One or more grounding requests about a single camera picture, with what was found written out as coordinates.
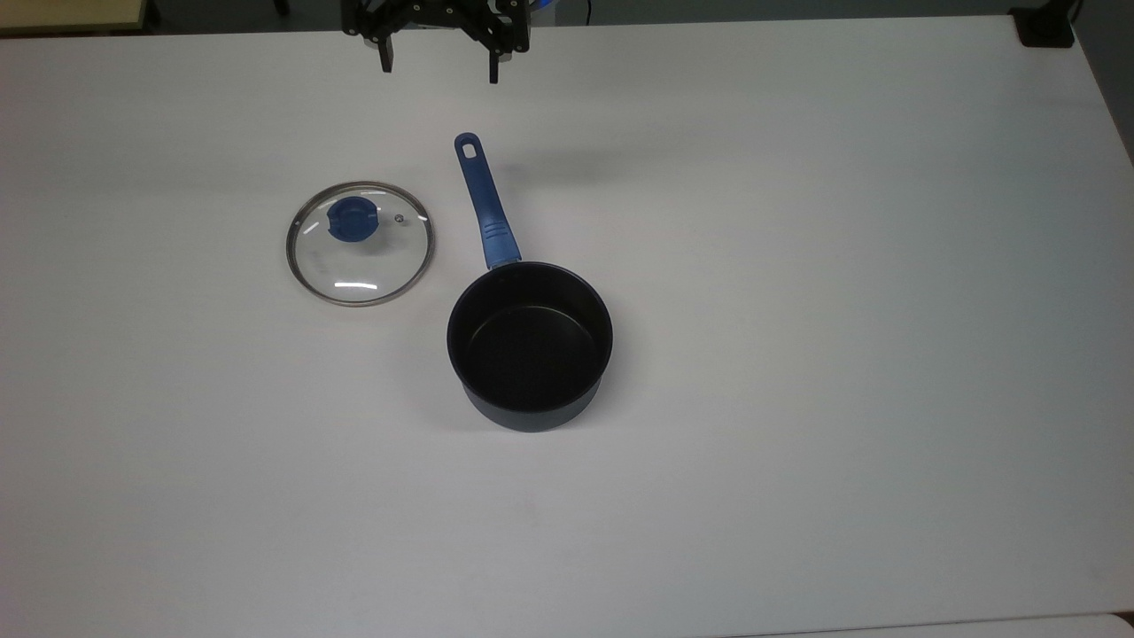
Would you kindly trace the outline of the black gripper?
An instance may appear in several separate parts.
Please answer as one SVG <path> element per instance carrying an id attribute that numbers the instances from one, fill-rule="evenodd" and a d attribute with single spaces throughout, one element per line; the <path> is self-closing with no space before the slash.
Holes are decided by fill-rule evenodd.
<path id="1" fill-rule="evenodd" d="M 359 35 L 392 73 L 392 34 L 408 25 L 462 29 L 486 49 L 486 80 L 499 83 L 500 65 L 531 46 L 530 1 L 342 1 L 341 32 Z"/>

